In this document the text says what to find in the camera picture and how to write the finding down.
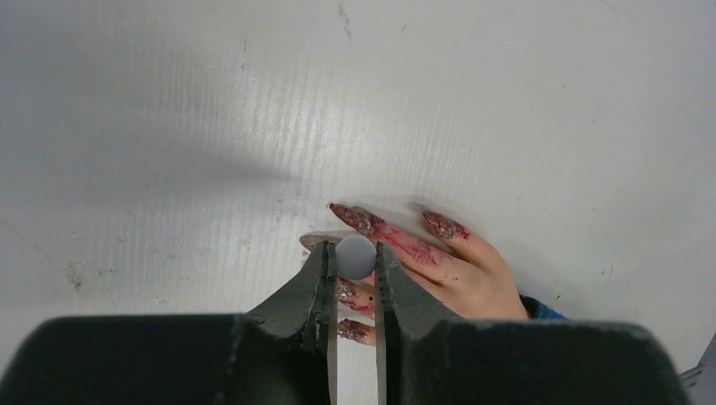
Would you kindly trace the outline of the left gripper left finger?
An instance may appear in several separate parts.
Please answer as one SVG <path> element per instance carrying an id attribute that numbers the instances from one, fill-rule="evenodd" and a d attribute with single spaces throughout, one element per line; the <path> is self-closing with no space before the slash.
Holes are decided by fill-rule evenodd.
<path id="1" fill-rule="evenodd" d="M 4 404 L 330 404 L 335 246 L 246 313 L 71 316 L 41 323 L 1 380 Z"/>

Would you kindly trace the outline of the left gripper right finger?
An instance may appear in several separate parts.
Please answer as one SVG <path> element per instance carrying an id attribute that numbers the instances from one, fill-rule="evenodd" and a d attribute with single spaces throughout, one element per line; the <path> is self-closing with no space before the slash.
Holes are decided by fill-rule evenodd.
<path id="1" fill-rule="evenodd" d="M 382 404 L 687 404 L 646 329 L 604 321 L 471 321 L 377 247 Z"/>

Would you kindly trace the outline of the mannequin hand with painted nails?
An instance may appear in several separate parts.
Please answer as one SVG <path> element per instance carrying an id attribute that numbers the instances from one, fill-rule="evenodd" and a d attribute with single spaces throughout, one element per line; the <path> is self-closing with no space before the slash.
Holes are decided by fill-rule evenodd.
<path id="1" fill-rule="evenodd" d="M 442 250 L 362 207 L 330 203 L 328 208 L 373 244 L 389 246 L 417 284 L 463 318 L 530 318 L 506 260 L 464 224 L 423 212 L 427 229 L 447 246 Z"/>

